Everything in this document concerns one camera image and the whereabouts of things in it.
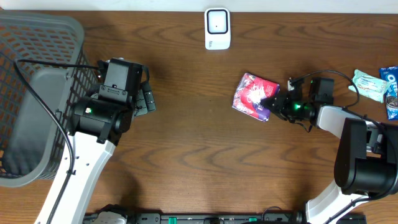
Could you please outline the light teal snack packet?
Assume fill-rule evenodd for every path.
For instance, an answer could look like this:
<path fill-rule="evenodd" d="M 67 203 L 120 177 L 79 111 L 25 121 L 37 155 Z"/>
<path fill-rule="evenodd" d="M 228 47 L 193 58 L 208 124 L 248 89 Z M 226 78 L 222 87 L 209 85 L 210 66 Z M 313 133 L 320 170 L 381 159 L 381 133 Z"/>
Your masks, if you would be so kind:
<path fill-rule="evenodd" d="M 380 103 L 384 102 L 384 94 L 392 85 L 392 82 L 390 81 L 370 76 L 358 69 L 354 71 L 352 81 L 356 87 L 350 85 L 348 88 L 351 91 L 358 92 L 360 95 Z"/>

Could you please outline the red purple snack bag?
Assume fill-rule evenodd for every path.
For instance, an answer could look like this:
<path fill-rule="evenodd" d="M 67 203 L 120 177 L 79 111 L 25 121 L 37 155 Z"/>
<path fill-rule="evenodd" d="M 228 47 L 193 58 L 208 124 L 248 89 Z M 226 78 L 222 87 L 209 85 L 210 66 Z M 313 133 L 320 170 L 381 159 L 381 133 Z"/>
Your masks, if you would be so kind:
<path fill-rule="evenodd" d="M 261 105 L 261 101 L 274 96 L 279 88 L 278 83 L 245 73 L 235 91 L 232 108 L 266 122 L 271 112 Z"/>

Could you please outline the blue snack wrapper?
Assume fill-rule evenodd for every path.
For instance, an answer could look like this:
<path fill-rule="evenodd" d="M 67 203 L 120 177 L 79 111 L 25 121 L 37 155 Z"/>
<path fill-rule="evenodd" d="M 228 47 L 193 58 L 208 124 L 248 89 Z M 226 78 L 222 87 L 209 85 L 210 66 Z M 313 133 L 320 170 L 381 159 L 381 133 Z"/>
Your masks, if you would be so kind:
<path fill-rule="evenodd" d="M 397 120 L 397 66 L 380 68 L 379 74 L 382 80 L 391 83 L 385 93 L 387 119 Z"/>

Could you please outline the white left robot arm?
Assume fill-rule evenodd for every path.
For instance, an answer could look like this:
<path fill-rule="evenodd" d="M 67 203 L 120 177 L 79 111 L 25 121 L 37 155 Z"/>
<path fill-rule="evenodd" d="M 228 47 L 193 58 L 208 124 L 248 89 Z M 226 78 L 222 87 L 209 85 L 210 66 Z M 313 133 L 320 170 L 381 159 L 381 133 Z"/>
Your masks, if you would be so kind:
<path fill-rule="evenodd" d="M 136 116 L 155 111 L 147 66 L 98 62 L 103 78 L 72 104 L 65 148 L 37 223 L 82 223 L 96 183 Z"/>

